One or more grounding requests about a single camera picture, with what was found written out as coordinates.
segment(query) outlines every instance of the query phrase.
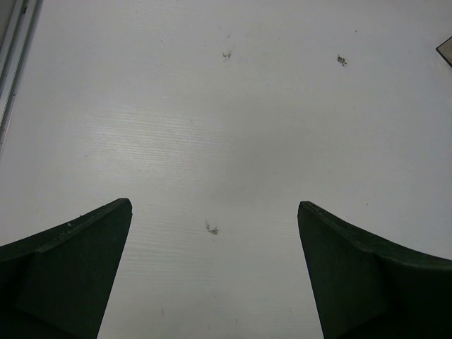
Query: white floor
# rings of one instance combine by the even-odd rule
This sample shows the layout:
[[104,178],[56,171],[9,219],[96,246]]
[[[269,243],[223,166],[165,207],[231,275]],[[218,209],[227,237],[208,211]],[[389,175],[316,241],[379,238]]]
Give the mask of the white floor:
[[449,0],[45,0],[1,155],[1,243],[125,196],[100,339],[321,338],[301,200],[452,258],[435,51],[451,16]]

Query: dust particle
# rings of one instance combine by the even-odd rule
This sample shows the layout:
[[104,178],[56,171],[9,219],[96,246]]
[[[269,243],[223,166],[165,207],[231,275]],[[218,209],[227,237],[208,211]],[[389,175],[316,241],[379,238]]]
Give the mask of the dust particle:
[[216,228],[216,227],[215,228],[211,228],[208,221],[206,221],[206,230],[207,230],[207,232],[209,232],[209,233],[211,233],[213,235],[217,235],[218,232],[219,232],[218,228]]

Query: white surface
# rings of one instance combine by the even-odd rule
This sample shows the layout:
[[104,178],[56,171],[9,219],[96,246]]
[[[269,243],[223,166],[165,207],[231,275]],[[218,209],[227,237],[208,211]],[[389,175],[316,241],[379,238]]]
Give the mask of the white surface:
[[100,338],[321,338],[301,200],[452,258],[452,69],[435,52],[451,15],[45,0],[1,157],[1,243],[129,197]]

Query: dark green plastic piece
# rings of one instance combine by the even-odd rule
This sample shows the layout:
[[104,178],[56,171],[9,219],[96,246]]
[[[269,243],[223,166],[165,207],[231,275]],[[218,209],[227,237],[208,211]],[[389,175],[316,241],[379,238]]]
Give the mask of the dark green plastic piece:
[[0,338],[96,339],[131,218],[123,198],[0,247]]
[[452,261],[310,202],[300,204],[298,225],[325,339],[452,338]]

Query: corner object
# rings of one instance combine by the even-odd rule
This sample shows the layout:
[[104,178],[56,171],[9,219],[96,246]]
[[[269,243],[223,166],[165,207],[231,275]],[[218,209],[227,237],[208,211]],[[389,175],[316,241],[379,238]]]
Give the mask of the corner object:
[[452,261],[361,230],[310,202],[299,234],[325,339],[452,336]]
[[452,67],[452,37],[436,48],[436,51],[444,60],[446,60],[449,66]]
[[0,338],[96,339],[131,218],[118,199],[0,247]]

